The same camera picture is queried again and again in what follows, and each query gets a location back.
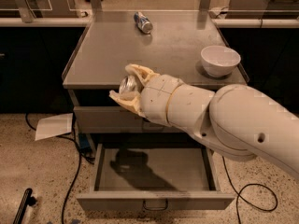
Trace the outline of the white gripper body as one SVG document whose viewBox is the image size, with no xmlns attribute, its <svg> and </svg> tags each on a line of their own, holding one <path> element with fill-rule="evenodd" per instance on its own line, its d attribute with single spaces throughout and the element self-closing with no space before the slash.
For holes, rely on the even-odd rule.
<svg viewBox="0 0 299 224">
<path fill-rule="evenodd" d="M 169 75 L 153 77 L 141 92 L 140 108 L 144 117 L 152 123 L 169 126 L 168 102 L 175 89 L 182 84 L 181 79 Z"/>
</svg>

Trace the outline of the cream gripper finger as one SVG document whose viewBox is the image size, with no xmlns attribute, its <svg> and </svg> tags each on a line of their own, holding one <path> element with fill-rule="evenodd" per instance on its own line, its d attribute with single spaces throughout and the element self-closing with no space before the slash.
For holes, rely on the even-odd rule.
<svg viewBox="0 0 299 224">
<path fill-rule="evenodd" d="M 159 76 L 158 73 L 155 73 L 148 67 L 133 63 L 126 65 L 125 71 L 129 75 L 136 76 L 143 86 L 146 86 L 152 78 Z"/>
<path fill-rule="evenodd" d="M 141 94 L 138 91 L 129 91 L 125 93 L 110 91 L 109 97 L 124 109 L 137 114 L 139 117 L 145 117 L 145 114 L 141 109 Z"/>
</svg>

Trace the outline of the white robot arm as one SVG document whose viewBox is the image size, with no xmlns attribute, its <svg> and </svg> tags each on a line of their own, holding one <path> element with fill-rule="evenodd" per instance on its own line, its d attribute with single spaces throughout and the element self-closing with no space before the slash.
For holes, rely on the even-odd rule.
<svg viewBox="0 0 299 224">
<path fill-rule="evenodd" d="M 217 91 L 128 64 L 128 76 L 109 97 L 148 121 L 175 127 L 234 161 L 261 157 L 299 178 L 299 118 L 249 86 Z"/>
</svg>

